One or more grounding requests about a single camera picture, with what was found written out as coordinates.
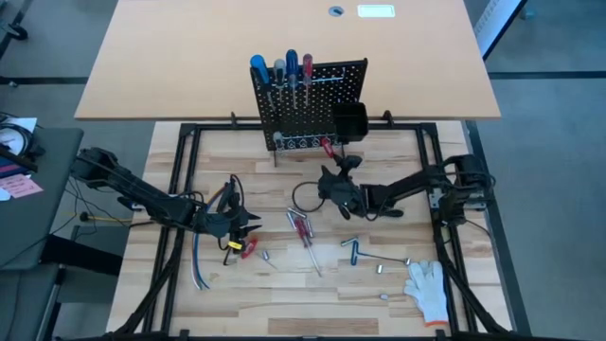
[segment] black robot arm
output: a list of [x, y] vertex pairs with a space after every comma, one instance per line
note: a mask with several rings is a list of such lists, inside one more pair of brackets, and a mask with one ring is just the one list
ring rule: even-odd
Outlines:
[[183, 228], [195, 233], [210, 234], [217, 238], [230, 235], [230, 240], [241, 243], [249, 220], [259, 219], [240, 205], [240, 193], [235, 191], [235, 175], [225, 183], [217, 212], [207, 212], [204, 201], [189, 197], [191, 193], [170, 196], [147, 182], [134, 176], [117, 163], [114, 154], [100, 148], [80, 151], [71, 168], [71, 175], [89, 188], [108, 187], [123, 197], [118, 201], [131, 208], [132, 203], [143, 206], [150, 218], [167, 227]]
[[[434, 193], [435, 205], [440, 208], [442, 220], [460, 221], [464, 219], [462, 213], [465, 205], [481, 205], [491, 196], [493, 178], [471, 154], [450, 157], [442, 164], [428, 166], [390, 185], [359, 187], [353, 183], [349, 172], [362, 163], [362, 158], [355, 155], [342, 158], [336, 154], [332, 158], [341, 171], [333, 174], [322, 167], [318, 196], [331, 199], [346, 219], [350, 214], [368, 220], [378, 216], [400, 217], [403, 212], [393, 208], [399, 200], [429, 189]], [[454, 167], [452, 172], [446, 171], [449, 166]], [[451, 181], [449, 175], [454, 175], [455, 180]]]

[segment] screwdriver holder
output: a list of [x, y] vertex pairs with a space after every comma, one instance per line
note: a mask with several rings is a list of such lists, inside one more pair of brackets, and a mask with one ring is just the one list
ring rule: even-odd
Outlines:
[[[302, 66], [299, 65], [298, 83], [295, 89], [296, 108], [293, 104], [293, 90], [288, 84], [282, 89], [282, 100], [280, 100], [274, 69], [268, 68], [272, 84], [270, 94], [275, 110], [269, 102], [266, 88], [257, 82], [251, 68], [251, 80], [267, 150], [287, 152], [318, 148], [313, 142], [321, 140], [322, 137], [328, 137], [333, 145], [340, 144], [336, 135], [332, 106], [338, 103], [359, 102], [367, 66], [367, 59], [314, 64], [309, 103], [305, 105], [305, 85]], [[275, 132], [281, 133], [281, 140], [274, 141]]]

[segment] light wood desk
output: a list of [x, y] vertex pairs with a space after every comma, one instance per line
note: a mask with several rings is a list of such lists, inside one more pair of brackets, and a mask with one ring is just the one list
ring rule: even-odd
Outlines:
[[[360, 4], [395, 17], [362, 18]], [[273, 66], [290, 48], [300, 63], [368, 58], [370, 117], [500, 116], [462, 0], [120, 0], [76, 118], [258, 117], [250, 58]]]
[[[156, 123], [151, 140], [143, 178], [162, 190], [168, 190], [179, 126], [178, 122]], [[468, 151], [460, 122], [439, 122], [437, 127], [444, 157]], [[364, 159], [352, 172], [354, 180], [377, 184], [388, 184], [418, 171], [418, 150], [414, 133], [405, 131], [371, 131], [363, 142], [346, 148], [347, 153]], [[408, 278], [403, 265], [361, 257], [353, 267], [349, 264], [351, 246], [340, 246], [341, 240], [358, 235], [360, 249], [367, 253], [435, 260], [425, 194], [400, 201], [398, 206], [405, 209], [405, 215], [395, 220], [345, 221], [330, 202], [312, 213], [316, 233], [313, 250], [323, 273], [319, 278], [287, 222], [285, 210], [292, 204], [293, 187], [302, 181], [317, 181], [322, 164], [335, 170], [323, 152], [282, 156], [275, 168], [261, 131], [202, 133], [194, 189], [208, 198], [230, 172], [236, 173], [244, 186], [246, 207], [262, 217], [263, 227], [255, 233], [258, 247], [269, 250], [279, 270], [256, 257], [222, 266], [224, 253], [217, 248], [217, 241], [202, 236], [200, 266], [211, 290], [200, 292], [190, 277], [192, 236], [187, 233], [171, 334], [190, 329], [191, 335], [435, 335], [434, 329], [424, 327], [413, 299], [402, 293]], [[146, 219], [142, 214], [136, 218]], [[480, 213], [468, 213], [468, 218], [485, 225]], [[487, 234], [469, 224], [458, 230], [473, 291], [496, 320], [510, 328]], [[133, 228], [108, 331], [119, 327], [146, 294], [158, 236], [158, 227]], [[380, 275], [375, 272], [379, 263], [384, 266]], [[460, 295], [454, 291], [457, 315], [462, 321]], [[389, 300], [380, 300], [380, 294], [389, 294]], [[163, 302], [160, 295], [154, 330], [160, 326]]]

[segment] glove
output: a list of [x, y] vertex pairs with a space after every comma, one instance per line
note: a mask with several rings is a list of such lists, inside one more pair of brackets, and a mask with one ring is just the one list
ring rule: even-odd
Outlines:
[[415, 299], [423, 312], [425, 327], [448, 324], [444, 273], [439, 261], [411, 263], [408, 272], [411, 279], [406, 280], [404, 293]]

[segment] pegboard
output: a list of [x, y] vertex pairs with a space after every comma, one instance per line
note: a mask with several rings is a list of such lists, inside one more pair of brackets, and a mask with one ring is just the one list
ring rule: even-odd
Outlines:
[[253, 70], [250, 74], [257, 99], [258, 113], [263, 127], [265, 145], [268, 151], [275, 151], [274, 133], [281, 132], [285, 138], [297, 137], [306, 140], [307, 147], [296, 143], [296, 148], [309, 148], [315, 136], [334, 136], [335, 127], [331, 107], [337, 103], [355, 103], [360, 99], [368, 60], [340, 63], [317, 63], [313, 65], [312, 85], [309, 87], [309, 103], [305, 105], [305, 86], [301, 65], [297, 74], [298, 85], [294, 97], [293, 90], [285, 84], [280, 91], [276, 88], [274, 68], [268, 68], [272, 84], [271, 96], [276, 107], [272, 107], [267, 92], [261, 90]]

